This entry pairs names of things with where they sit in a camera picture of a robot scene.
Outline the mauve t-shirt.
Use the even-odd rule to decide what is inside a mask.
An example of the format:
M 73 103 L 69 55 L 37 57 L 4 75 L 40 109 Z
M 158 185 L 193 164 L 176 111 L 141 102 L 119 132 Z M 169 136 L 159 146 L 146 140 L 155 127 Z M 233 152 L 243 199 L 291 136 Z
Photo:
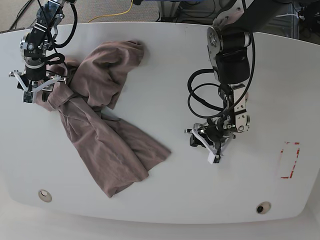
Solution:
M 107 41 L 84 60 L 68 58 L 48 69 L 67 74 L 57 82 L 47 99 L 42 92 L 36 103 L 60 115 L 70 142 L 90 175 L 109 197 L 149 176 L 171 151 L 135 125 L 107 113 L 113 110 L 130 71 L 144 57 L 144 46 L 136 40 Z

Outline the red tape rectangle marking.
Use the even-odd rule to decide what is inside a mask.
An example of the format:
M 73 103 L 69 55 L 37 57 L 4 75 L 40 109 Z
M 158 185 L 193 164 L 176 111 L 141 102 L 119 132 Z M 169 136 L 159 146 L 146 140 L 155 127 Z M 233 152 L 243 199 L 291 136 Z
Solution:
M 280 151 L 276 177 L 279 179 L 291 179 L 299 158 L 301 143 L 286 141 Z

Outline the right table grommet hole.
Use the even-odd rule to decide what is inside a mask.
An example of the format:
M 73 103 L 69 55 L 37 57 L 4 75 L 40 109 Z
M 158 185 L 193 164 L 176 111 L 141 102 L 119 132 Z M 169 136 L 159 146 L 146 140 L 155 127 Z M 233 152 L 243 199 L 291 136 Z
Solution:
M 270 209 L 272 205 L 268 201 L 261 202 L 257 207 L 256 207 L 256 213 L 259 215 L 264 215 L 266 214 Z

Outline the table grommet hole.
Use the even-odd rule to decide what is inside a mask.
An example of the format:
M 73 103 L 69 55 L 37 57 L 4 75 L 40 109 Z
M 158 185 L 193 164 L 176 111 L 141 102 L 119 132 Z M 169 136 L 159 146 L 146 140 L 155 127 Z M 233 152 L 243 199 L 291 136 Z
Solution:
M 44 189 L 38 191 L 38 196 L 45 203 L 50 203 L 53 199 L 52 195 Z
M 264 215 L 266 214 L 270 209 L 272 205 L 268 201 L 261 202 L 257 207 L 256 207 L 256 213 L 259 215 Z

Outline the left table grommet hole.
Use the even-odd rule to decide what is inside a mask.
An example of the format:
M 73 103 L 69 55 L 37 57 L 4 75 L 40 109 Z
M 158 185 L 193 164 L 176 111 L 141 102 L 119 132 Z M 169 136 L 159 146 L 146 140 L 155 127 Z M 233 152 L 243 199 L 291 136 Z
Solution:
M 44 189 L 38 191 L 38 196 L 45 203 L 50 203 L 53 199 L 52 195 Z

